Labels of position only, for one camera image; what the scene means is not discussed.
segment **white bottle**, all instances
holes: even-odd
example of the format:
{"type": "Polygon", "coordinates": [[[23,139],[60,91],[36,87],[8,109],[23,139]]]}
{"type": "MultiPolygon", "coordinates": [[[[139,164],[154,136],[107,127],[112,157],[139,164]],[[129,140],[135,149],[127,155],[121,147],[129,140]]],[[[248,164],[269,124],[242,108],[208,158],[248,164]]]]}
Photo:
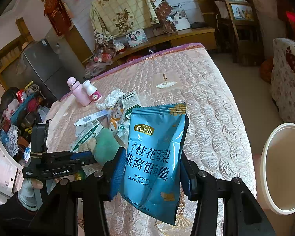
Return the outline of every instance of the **white bottle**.
{"type": "Polygon", "coordinates": [[[86,80],[83,84],[83,88],[87,91],[87,95],[89,95],[90,99],[94,102],[101,99],[101,93],[97,90],[95,86],[90,84],[89,80],[86,80]]]}

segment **blue snack bag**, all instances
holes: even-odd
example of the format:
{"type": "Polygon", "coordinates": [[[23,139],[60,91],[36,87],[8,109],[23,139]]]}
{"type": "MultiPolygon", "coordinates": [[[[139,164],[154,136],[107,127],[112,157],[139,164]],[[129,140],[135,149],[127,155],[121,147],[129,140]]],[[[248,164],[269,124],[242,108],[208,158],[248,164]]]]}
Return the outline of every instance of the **blue snack bag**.
{"type": "Polygon", "coordinates": [[[185,103],[131,111],[120,194],[143,213],[172,225],[180,198],[180,157],[188,125],[185,103]]]}

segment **gray refrigerator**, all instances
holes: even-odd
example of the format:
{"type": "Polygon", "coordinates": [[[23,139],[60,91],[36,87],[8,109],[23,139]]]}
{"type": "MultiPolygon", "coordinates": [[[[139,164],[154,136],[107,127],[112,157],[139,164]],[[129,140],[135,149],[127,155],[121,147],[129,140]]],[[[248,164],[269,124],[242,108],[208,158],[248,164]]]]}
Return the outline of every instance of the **gray refrigerator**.
{"type": "Polygon", "coordinates": [[[23,89],[33,81],[51,102],[60,100],[70,92],[67,80],[72,75],[63,66],[47,39],[30,43],[22,53],[18,61],[2,72],[9,87],[23,89]]]}

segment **pink water bottle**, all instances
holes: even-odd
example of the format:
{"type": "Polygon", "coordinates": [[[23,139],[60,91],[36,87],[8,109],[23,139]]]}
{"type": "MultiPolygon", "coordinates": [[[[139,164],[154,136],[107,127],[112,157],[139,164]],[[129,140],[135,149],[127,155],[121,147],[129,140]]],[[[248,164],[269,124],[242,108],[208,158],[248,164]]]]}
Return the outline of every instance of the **pink water bottle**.
{"type": "Polygon", "coordinates": [[[90,84],[89,80],[86,80],[82,85],[83,88],[85,88],[85,90],[87,91],[87,95],[89,95],[94,102],[101,99],[101,93],[95,86],[90,84]]]}
{"type": "Polygon", "coordinates": [[[69,85],[70,90],[72,90],[73,95],[76,97],[76,100],[82,106],[87,106],[89,103],[92,102],[86,91],[83,89],[82,84],[80,84],[80,82],[76,78],[70,77],[67,81],[67,84],[69,85]]]}

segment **green sponge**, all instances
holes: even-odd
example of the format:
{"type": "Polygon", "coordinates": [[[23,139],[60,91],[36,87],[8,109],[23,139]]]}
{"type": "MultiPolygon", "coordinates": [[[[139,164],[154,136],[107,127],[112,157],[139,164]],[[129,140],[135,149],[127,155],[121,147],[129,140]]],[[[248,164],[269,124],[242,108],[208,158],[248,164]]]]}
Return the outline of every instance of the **green sponge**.
{"type": "Polygon", "coordinates": [[[107,128],[101,129],[95,137],[96,146],[94,149],[94,158],[100,164],[113,160],[118,148],[120,147],[117,140],[112,136],[111,131],[107,128]]]}

